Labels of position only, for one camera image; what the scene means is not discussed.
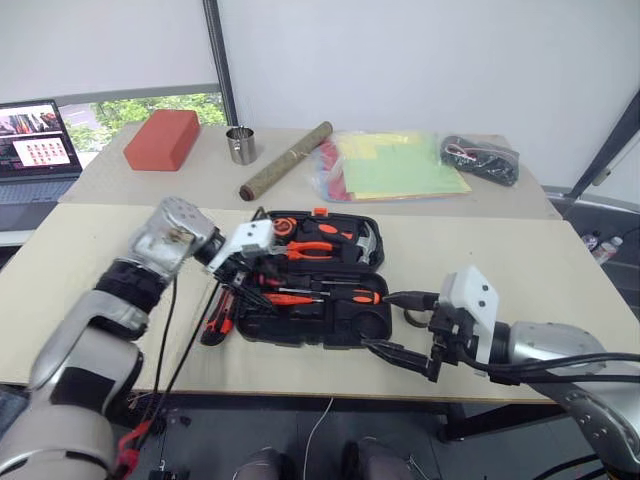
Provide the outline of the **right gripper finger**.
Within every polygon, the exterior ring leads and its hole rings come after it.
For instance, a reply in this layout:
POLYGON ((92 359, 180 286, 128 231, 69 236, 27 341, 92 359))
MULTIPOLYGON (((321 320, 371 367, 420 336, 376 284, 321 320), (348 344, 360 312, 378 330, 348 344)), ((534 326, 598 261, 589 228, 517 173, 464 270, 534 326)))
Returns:
POLYGON ((361 345, 391 365, 418 373, 433 383, 439 379, 441 363, 425 354, 408 350, 397 343, 379 339, 363 339, 361 345))
POLYGON ((424 291, 399 291, 386 296, 386 303, 409 311, 433 311, 439 294, 424 291))

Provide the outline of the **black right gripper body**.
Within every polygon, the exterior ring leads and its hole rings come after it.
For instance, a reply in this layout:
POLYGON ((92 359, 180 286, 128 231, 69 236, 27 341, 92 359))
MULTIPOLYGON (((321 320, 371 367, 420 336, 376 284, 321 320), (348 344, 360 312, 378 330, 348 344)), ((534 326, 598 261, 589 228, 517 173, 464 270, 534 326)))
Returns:
POLYGON ((435 306, 428 325, 433 335, 432 369, 440 369, 443 363, 457 366, 464 358, 475 360, 479 343, 479 337, 474 333, 475 324, 473 316, 464 308, 435 306))

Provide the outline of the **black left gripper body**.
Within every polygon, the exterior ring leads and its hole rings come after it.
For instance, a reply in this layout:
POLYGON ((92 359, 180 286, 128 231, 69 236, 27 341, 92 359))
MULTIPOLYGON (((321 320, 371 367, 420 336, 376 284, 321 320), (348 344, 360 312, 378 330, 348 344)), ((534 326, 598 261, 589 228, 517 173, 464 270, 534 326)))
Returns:
POLYGON ((222 248, 222 284, 236 288, 244 278, 260 269, 260 264, 278 253, 277 246, 258 244, 231 245, 222 248))

